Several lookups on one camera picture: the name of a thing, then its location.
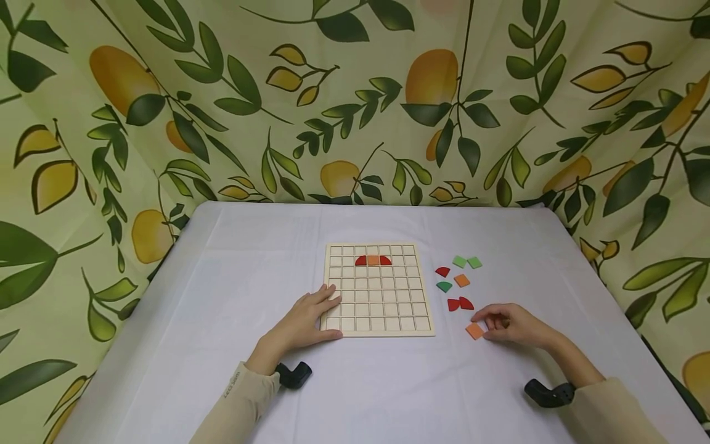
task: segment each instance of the grid board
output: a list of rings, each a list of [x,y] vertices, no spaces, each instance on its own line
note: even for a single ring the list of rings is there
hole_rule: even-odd
[[[321,330],[341,330],[345,337],[435,335],[413,242],[328,244],[325,282],[335,285],[332,297],[343,300],[323,314]]]

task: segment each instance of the left hand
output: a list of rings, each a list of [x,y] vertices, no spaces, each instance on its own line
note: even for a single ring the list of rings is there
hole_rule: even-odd
[[[336,305],[341,296],[329,299],[335,286],[323,284],[316,293],[306,293],[297,300],[286,316],[266,333],[245,363],[246,368],[261,374],[273,374],[281,357],[296,348],[343,337],[340,330],[318,330],[315,321]]]

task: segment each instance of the fabric backdrop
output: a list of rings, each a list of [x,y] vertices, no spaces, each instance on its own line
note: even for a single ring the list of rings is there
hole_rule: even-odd
[[[710,428],[709,9],[0,0],[0,440],[53,441],[206,199],[551,207]]]

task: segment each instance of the orange square tile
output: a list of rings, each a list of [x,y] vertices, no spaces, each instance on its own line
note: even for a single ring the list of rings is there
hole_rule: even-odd
[[[471,283],[465,274],[459,274],[454,278],[454,280],[459,284],[459,287],[465,287]]]
[[[466,327],[466,331],[469,332],[469,335],[471,335],[474,340],[477,340],[484,335],[484,331],[476,323],[472,323]]]

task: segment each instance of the green tile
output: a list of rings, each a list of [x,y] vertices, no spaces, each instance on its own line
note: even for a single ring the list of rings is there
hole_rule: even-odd
[[[466,259],[456,256],[454,257],[454,260],[452,262],[455,266],[459,267],[460,269],[464,268],[466,266]]]
[[[471,268],[473,268],[473,269],[477,269],[477,268],[480,268],[480,267],[483,266],[483,264],[481,263],[481,261],[479,260],[479,258],[477,258],[477,257],[475,257],[475,256],[469,258],[469,265],[470,265]]]
[[[439,282],[439,283],[437,283],[437,287],[439,287],[439,289],[440,289],[441,291],[443,291],[444,293],[446,293],[447,291],[451,290],[451,287],[452,287],[452,286],[453,286],[453,285],[450,284],[450,283],[448,283],[448,282]]]

